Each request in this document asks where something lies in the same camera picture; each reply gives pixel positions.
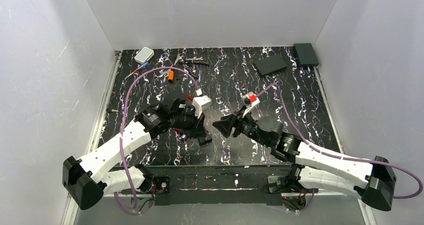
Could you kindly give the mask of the red cable lock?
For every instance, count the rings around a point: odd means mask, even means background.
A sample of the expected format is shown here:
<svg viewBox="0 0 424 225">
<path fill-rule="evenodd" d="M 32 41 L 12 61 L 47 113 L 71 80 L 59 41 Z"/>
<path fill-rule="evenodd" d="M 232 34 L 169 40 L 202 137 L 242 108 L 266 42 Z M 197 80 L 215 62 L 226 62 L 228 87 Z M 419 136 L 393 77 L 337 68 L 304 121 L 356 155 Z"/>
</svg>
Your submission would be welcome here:
<svg viewBox="0 0 424 225">
<path fill-rule="evenodd" d="M 172 105 L 174 117 L 172 127 L 181 134 L 188 135 L 194 127 L 195 117 L 193 107 L 185 99 L 177 98 Z"/>
</svg>

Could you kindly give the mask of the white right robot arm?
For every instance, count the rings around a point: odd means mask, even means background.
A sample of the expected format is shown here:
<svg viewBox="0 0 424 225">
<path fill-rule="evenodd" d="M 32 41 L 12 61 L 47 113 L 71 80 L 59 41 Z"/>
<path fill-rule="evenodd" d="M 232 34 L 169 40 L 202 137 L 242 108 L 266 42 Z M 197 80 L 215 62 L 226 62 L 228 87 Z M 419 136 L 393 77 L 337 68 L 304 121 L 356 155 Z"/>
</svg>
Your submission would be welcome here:
<svg viewBox="0 0 424 225">
<path fill-rule="evenodd" d="M 388 212 L 392 209 L 396 175 L 381 156 L 361 159 L 304 142 L 288 133 L 273 115 L 258 120 L 251 115 L 230 114 L 212 124 L 224 137 L 247 136 L 270 148 L 271 155 L 292 164 L 286 183 L 304 189 L 323 189 L 360 199 L 366 205 Z"/>
</svg>

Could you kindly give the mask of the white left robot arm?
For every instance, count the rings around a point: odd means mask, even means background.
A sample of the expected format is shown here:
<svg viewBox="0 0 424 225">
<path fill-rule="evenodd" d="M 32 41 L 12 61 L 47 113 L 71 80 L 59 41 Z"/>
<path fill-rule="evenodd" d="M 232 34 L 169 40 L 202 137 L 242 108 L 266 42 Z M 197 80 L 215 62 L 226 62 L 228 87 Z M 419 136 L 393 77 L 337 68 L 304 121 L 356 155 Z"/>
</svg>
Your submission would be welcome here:
<svg viewBox="0 0 424 225">
<path fill-rule="evenodd" d="M 94 151 L 63 162 L 62 184 L 81 210 L 96 205 L 103 196 L 134 188 L 152 193 L 165 179 L 157 180 L 144 166 L 128 170 L 113 167 L 139 147 L 159 135 L 175 130 L 183 140 L 196 139 L 200 146 L 212 142 L 204 126 L 206 110 L 212 101 L 204 95 L 192 99 L 175 99 L 172 105 L 150 105 L 137 114 L 124 129 Z"/>
</svg>

